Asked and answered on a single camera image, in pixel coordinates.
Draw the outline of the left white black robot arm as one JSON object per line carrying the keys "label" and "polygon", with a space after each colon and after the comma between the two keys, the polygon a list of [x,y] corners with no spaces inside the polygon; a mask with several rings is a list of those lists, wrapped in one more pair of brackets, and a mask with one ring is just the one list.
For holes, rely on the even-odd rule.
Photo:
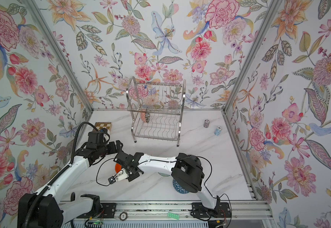
{"label": "left white black robot arm", "polygon": [[96,217],[103,213],[98,195],[84,194],[69,203],[59,203],[75,180],[95,165],[97,159],[122,151],[123,144],[119,140],[105,142],[104,134],[102,131],[89,132],[85,146],[74,152],[69,163],[58,174],[35,193],[26,193],[21,197],[19,228],[60,228],[79,216]]}

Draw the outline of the orange plastic bowl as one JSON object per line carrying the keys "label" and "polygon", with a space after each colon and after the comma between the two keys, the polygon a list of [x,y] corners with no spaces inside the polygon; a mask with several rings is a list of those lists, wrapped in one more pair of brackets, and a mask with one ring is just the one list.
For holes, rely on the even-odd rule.
{"label": "orange plastic bowl", "polygon": [[115,165],[115,172],[118,173],[121,170],[122,170],[122,166],[116,163],[116,165]]}

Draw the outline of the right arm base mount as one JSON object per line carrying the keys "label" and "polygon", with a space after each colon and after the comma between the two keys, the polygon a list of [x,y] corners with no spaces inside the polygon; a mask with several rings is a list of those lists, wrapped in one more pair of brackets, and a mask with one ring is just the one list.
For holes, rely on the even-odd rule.
{"label": "right arm base mount", "polygon": [[191,216],[196,219],[212,219],[212,218],[231,218],[232,210],[228,202],[221,202],[220,197],[216,197],[216,206],[209,209],[203,206],[201,202],[192,203]]}

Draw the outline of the chrome two-tier dish rack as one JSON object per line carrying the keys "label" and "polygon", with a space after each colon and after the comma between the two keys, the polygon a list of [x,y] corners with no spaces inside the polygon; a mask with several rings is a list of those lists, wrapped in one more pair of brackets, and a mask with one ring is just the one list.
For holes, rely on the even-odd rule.
{"label": "chrome two-tier dish rack", "polygon": [[[133,141],[139,138],[173,141],[180,146],[183,111],[186,98],[186,81],[172,85],[140,82],[131,77],[126,87],[127,110],[132,123]],[[141,113],[150,113],[150,122],[141,120]]]}

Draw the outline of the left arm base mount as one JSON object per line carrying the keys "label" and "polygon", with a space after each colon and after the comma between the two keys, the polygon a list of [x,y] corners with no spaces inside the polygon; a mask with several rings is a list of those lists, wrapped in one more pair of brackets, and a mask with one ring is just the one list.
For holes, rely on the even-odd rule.
{"label": "left arm base mount", "polygon": [[78,200],[92,200],[91,208],[84,211],[82,206],[77,206],[76,209],[81,209],[82,213],[77,215],[76,219],[88,218],[105,218],[113,219],[115,217],[117,204],[113,202],[101,202],[100,197],[94,194],[83,194]]}

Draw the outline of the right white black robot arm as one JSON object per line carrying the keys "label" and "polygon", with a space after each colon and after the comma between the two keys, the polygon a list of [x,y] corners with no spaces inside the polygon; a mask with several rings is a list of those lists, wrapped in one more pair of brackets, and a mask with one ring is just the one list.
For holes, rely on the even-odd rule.
{"label": "right white black robot arm", "polygon": [[108,179],[110,184],[122,180],[131,182],[144,173],[162,173],[172,176],[184,190],[195,193],[207,211],[215,213],[219,209],[220,197],[207,189],[202,163],[195,155],[180,153],[176,157],[156,157],[120,152],[114,162],[121,166],[121,170]]}

